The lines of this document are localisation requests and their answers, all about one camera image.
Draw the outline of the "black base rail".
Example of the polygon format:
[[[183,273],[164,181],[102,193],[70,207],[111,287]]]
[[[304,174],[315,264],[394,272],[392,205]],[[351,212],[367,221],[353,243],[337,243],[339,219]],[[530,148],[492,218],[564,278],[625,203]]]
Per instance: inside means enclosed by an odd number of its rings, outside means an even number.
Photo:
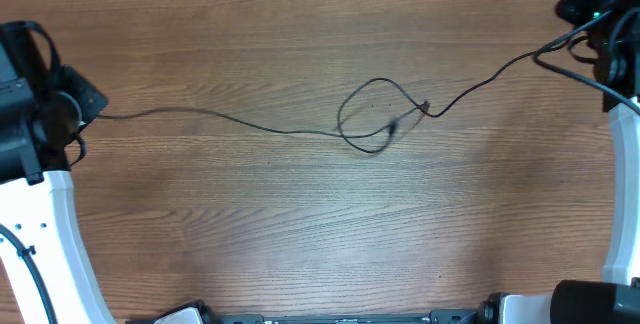
[[[216,314],[203,301],[172,309],[160,316],[134,319],[134,324],[550,324],[551,296],[493,293],[476,309],[433,309],[418,314],[344,314],[263,316]]]

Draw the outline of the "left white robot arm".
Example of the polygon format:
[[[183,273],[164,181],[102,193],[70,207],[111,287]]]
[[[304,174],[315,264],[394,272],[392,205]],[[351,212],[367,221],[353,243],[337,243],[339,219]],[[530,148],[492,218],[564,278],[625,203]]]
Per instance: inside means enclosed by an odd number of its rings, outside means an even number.
[[[111,323],[77,221],[66,148],[107,98],[34,21],[1,26],[1,263],[27,323]]]

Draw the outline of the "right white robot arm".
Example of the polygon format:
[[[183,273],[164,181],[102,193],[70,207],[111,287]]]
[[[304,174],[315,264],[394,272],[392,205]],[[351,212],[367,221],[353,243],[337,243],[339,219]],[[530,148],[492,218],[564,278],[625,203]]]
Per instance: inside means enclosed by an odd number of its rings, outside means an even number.
[[[572,24],[568,42],[586,42],[593,76],[562,75],[602,92],[614,160],[614,217],[598,282],[563,280],[551,296],[553,323],[639,320],[639,0],[560,0],[556,14]]]

